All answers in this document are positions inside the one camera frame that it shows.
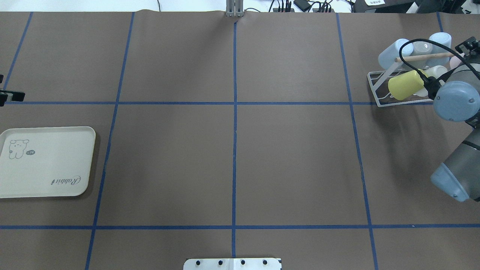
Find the black clamp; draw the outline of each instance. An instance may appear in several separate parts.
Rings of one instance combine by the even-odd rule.
[[[478,111],[471,118],[465,120],[465,123],[469,124],[473,128],[480,128],[480,111]]]
[[[457,50],[458,53],[464,53],[465,56],[477,55],[480,53],[480,44],[475,37],[470,37],[464,42],[455,46],[455,50]]]
[[[3,82],[3,75],[0,74],[0,84]],[[0,107],[5,105],[7,101],[22,102],[25,98],[24,92],[6,91],[0,88]]]

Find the white cup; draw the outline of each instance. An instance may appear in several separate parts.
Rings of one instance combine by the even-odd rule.
[[[429,38],[431,41],[438,42],[444,46],[451,47],[452,46],[452,36],[448,33],[445,32],[439,32],[431,35]],[[442,53],[442,52],[447,52],[446,50],[440,48],[439,46],[433,45],[433,50],[432,54],[434,53]],[[438,66],[438,65],[445,65],[448,63],[448,57],[444,58],[434,58],[434,59],[429,59],[427,61],[427,66],[433,67],[433,66]]]
[[[416,42],[413,42],[413,52],[411,56],[431,54],[432,50],[433,50],[432,44],[423,42],[423,41],[416,41]],[[423,69],[427,65],[427,60],[410,61],[409,64],[411,64],[412,66],[418,69]],[[412,70],[412,68],[407,66],[406,64],[403,65],[403,68],[405,70]]]
[[[447,73],[448,69],[444,66],[434,66],[432,68],[429,68],[427,70],[425,70],[425,73],[427,75],[427,77],[435,77],[436,79],[438,79],[440,76],[442,76],[443,74]],[[426,97],[428,95],[428,91],[427,89],[425,88],[422,88],[422,90],[418,91],[417,93],[415,93],[416,96],[419,96],[419,97]]]

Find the metal bracket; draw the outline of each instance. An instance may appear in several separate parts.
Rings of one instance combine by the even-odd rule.
[[[188,259],[183,270],[282,270],[279,258]]]
[[[227,17],[243,17],[243,0],[227,0]]]
[[[0,74],[0,84],[3,82],[3,75]],[[5,105],[7,101],[22,102],[25,98],[24,92],[6,91],[0,88],[0,107]]]

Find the electrical cable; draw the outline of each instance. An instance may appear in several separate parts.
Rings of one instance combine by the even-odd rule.
[[[257,11],[257,12],[261,12],[260,10],[254,9],[254,8],[247,8],[247,9],[245,9],[245,11],[247,11],[247,10],[255,10],[255,11]]]
[[[405,44],[403,44],[401,47],[400,47],[400,50],[398,51],[398,54],[400,56],[400,60],[402,60],[403,63],[405,63],[405,65],[407,65],[408,67],[410,67],[411,69],[413,69],[414,71],[416,71],[419,75],[420,75],[420,78],[422,79],[422,81],[424,81],[424,83],[428,82],[428,79],[427,79],[427,76],[425,76],[418,68],[412,66],[410,63],[408,63],[407,61],[405,61],[405,59],[403,58],[403,55],[402,55],[402,50],[403,48],[410,44],[410,43],[413,43],[413,42],[417,42],[417,41],[423,41],[423,42],[426,42],[426,43],[430,43],[430,44],[433,44],[433,45],[436,45],[450,53],[452,53],[453,55],[455,55],[458,59],[460,59],[460,61],[462,61],[472,72],[473,74],[480,80],[480,73],[478,71],[476,71],[472,65],[470,65],[469,63],[466,62],[466,60],[456,51],[452,50],[451,48],[443,45],[443,44],[440,44],[438,42],[435,42],[435,41],[431,41],[429,39],[424,39],[424,38],[417,38],[417,39],[413,39],[409,42],[406,42]]]
[[[278,3],[278,6],[280,7],[280,1],[279,0],[276,0],[276,1]],[[270,4],[270,8],[268,9],[268,12],[270,12],[272,10],[273,3],[275,3],[275,0],[272,0],[272,3]]]
[[[332,5],[330,5],[330,3],[331,3],[332,1],[333,1],[333,0],[331,0],[329,3],[327,3],[326,1],[325,1],[325,2],[320,2],[320,1],[307,1],[307,2],[312,3],[307,12],[310,12],[310,10],[312,9],[313,5],[316,4],[316,3],[318,3],[318,10],[317,10],[316,12],[324,12],[324,11],[328,11],[328,9],[332,10]]]

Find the blue tape line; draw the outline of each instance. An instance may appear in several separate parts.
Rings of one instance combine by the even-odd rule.
[[[480,224],[387,224],[372,225],[374,229],[425,229],[425,228],[480,228]]]
[[[238,225],[237,230],[368,229],[369,225]]]
[[[94,243],[94,240],[95,240],[96,224],[97,224],[97,221],[98,221],[98,213],[100,211],[100,202],[102,201],[102,192],[103,192],[103,186],[104,186],[104,183],[105,183],[107,163],[108,163],[108,158],[110,156],[112,135],[113,135],[113,130],[115,128],[115,121],[116,121],[116,118],[117,118],[117,111],[118,111],[118,106],[119,106],[119,101],[120,101],[121,87],[122,87],[122,83],[123,83],[123,76],[125,74],[125,65],[127,64],[128,48],[129,48],[129,45],[130,45],[130,38],[132,36],[132,27],[133,27],[133,19],[134,18],[135,18],[135,12],[132,12],[132,17],[130,19],[130,27],[129,27],[128,36],[127,36],[127,45],[125,46],[125,54],[123,56],[123,63],[122,63],[122,68],[121,68],[121,73],[120,73],[119,87],[118,87],[118,90],[117,90],[117,99],[115,101],[115,108],[113,110],[112,124],[110,126],[110,133],[108,135],[107,153],[105,154],[105,161],[103,163],[102,180],[100,181],[100,189],[98,191],[98,198],[97,198],[97,201],[96,201],[95,216],[94,216],[94,220],[93,220],[92,234],[90,236],[90,245],[88,246],[87,260],[86,260],[86,263],[85,263],[85,270],[88,270],[88,268],[90,267],[90,258],[92,256],[93,243]]]
[[[9,101],[12,105],[114,105],[114,101]]]
[[[12,64],[10,65],[10,69],[8,70],[7,78],[5,79],[5,84],[3,85],[4,90],[7,90],[7,85],[8,85],[8,82],[10,81],[10,76],[12,75],[13,67],[15,66],[15,62],[17,62],[18,54],[20,53],[20,49],[22,48],[22,44],[23,44],[25,36],[27,34],[28,26],[30,25],[30,22],[32,21],[32,16],[33,16],[33,12],[30,12],[30,15],[28,16],[27,24],[25,25],[24,33],[22,34],[22,37],[20,38],[20,42],[18,43],[17,51],[15,52],[15,56],[13,57]]]
[[[343,38],[342,38],[342,30],[341,30],[341,26],[340,26],[340,16],[338,15],[338,13],[335,13],[335,15],[336,15],[336,24],[337,24],[337,28],[338,28],[338,38],[340,40],[340,51],[342,53],[343,71],[345,73],[345,82],[347,84],[348,101],[350,103],[350,115],[352,117],[353,134],[355,136],[355,145],[356,145],[356,148],[357,148],[357,158],[359,160],[359,165],[360,165],[361,182],[362,182],[362,186],[363,186],[363,200],[365,202],[367,222],[368,222],[368,225],[369,225],[370,244],[372,246],[373,265],[375,267],[375,270],[378,270],[377,252],[376,252],[376,249],[375,249],[375,239],[373,237],[372,219],[370,217],[370,206],[369,206],[369,203],[368,203],[367,185],[365,184],[365,174],[363,172],[363,163],[362,163],[362,160],[361,160],[360,144],[359,144],[359,138],[358,138],[358,133],[357,133],[357,124],[355,122],[355,112],[353,111],[352,93],[350,91],[350,81],[348,80],[347,61],[345,59],[345,50],[343,48]]]
[[[120,101],[120,105],[233,105],[233,102],[222,101]]]
[[[0,225],[0,230],[91,230],[92,226],[70,225]]]
[[[442,25],[442,19],[440,18],[440,12],[437,11],[437,20],[438,20],[438,26],[440,27],[440,32],[444,31],[444,27]]]
[[[198,226],[97,226],[97,230],[231,230],[230,225]]]
[[[232,157],[232,226],[237,224],[237,23],[233,24],[233,157]],[[236,256],[235,228],[232,228],[232,258]]]
[[[8,101],[5,104],[11,105],[115,105],[115,101]],[[119,105],[235,105],[231,101],[119,101]],[[303,101],[245,101],[237,102],[237,105],[350,105],[350,102],[343,101],[321,101],[321,102],[303,102]],[[353,105],[376,105],[375,102],[354,101]],[[419,102],[402,104],[400,106],[409,105],[433,105],[433,102]]]
[[[480,224],[377,224],[377,225],[98,225],[96,230],[343,230],[343,229],[480,228]],[[93,226],[0,225],[0,230],[91,230]]]
[[[238,105],[348,105],[348,102],[237,102]]]

